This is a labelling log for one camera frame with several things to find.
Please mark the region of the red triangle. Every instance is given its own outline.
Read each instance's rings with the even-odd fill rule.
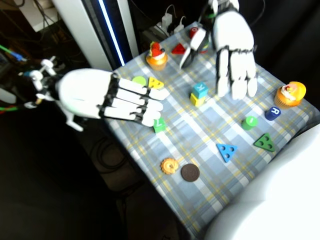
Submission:
[[[173,54],[184,54],[186,51],[186,49],[184,48],[184,46],[182,46],[181,43],[179,43],[173,50],[171,53]]]

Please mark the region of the blue plaid tablecloth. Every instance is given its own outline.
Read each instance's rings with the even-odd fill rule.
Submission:
[[[258,91],[255,97],[232,100],[231,95],[216,95],[216,54],[210,47],[199,54],[192,65],[179,69],[182,55],[171,54],[181,43],[190,41],[189,29],[169,37],[160,45],[168,53],[163,71],[154,71],[146,63],[146,54],[135,57],[116,72],[123,78],[155,77],[164,82],[170,96],[162,101],[161,116],[166,130],[155,134],[154,129],[137,123],[108,119],[111,131],[127,149],[153,186],[178,216],[194,239],[203,239],[206,226],[302,129],[319,120],[319,111],[303,100],[298,107],[282,110],[281,116],[268,121],[264,112],[274,106],[276,89],[284,84],[257,66]],[[205,82],[208,96],[201,107],[190,101],[192,87]],[[258,118],[258,126],[246,131],[241,127],[247,116]],[[275,152],[255,147],[254,142],[269,133]],[[237,146],[231,161],[225,163],[216,144]],[[163,159],[179,162],[175,174],[161,171]],[[185,181],[180,173],[183,165],[199,167],[200,177]]]

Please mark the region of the yellow cube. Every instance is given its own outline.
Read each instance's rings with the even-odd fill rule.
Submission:
[[[191,93],[191,95],[190,95],[190,101],[196,107],[200,107],[202,104],[204,104],[205,99],[206,99],[206,97],[202,97],[202,98],[198,99],[193,93]]]

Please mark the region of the yellow triangle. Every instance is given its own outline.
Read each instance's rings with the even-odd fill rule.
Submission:
[[[164,83],[151,76],[151,77],[149,77],[148,87],[154,88],[154,89],[160,89],[160,88],[164,87]]]

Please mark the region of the white plug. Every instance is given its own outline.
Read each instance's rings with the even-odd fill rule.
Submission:
[[[167,31],[169,25],[172,23],[172,15],[170,13],[165,13],[162,17],[162,28]]]
[[[186,16],[182,16],[180,19],[180,24],[173,30],[173,33],[176,34],[177,32],[180,32],[182,29],[185,28],[185,26],[182,24],[182,19],[186,18]]]

